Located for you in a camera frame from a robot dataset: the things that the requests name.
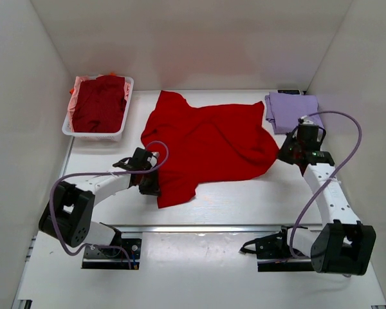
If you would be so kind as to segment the bright red t shirt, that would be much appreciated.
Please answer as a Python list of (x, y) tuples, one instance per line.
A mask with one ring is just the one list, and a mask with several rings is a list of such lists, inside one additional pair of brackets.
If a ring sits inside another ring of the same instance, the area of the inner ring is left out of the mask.
[(250, 180), (265, 174), (279, 148), (262, 127), (264, 104), (194, 108), (161, 91), (141, 135), (161, 155), (159, 208), (187, 203), (202, 183)]

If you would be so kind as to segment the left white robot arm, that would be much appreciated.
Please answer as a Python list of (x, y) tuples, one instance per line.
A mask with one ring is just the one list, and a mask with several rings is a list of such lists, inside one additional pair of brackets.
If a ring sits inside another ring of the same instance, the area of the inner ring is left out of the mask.
[(113, 227), (91, 220), (93, 209), (118, 192), (137, 187), (148, 196), (161, 194), (158, 183), (158, 152), (136, 148), (107, 172), (77, 173), (53, 186), (51, 197), (39, 220), (39, 230), (57, 238), (65, 247), (99, 246), (107, 256), (121, 251), (122, 240)]

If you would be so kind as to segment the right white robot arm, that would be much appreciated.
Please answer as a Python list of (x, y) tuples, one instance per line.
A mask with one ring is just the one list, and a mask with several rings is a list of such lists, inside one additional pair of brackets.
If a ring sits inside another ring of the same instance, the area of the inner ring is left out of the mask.
[(352, 210), (339, 181), (335, 163), (320, 147), (326, 130), (302, 120), (287, 133), (278, 159), (295, 164), (312, 190), (322, 220), (315, 232), (299, 225), (282, 226), (275, 234), (247, 241), (242, 254), (254, 254), (259, 272), (317, 272), (362, 276), (370, 262), (376, 232)]

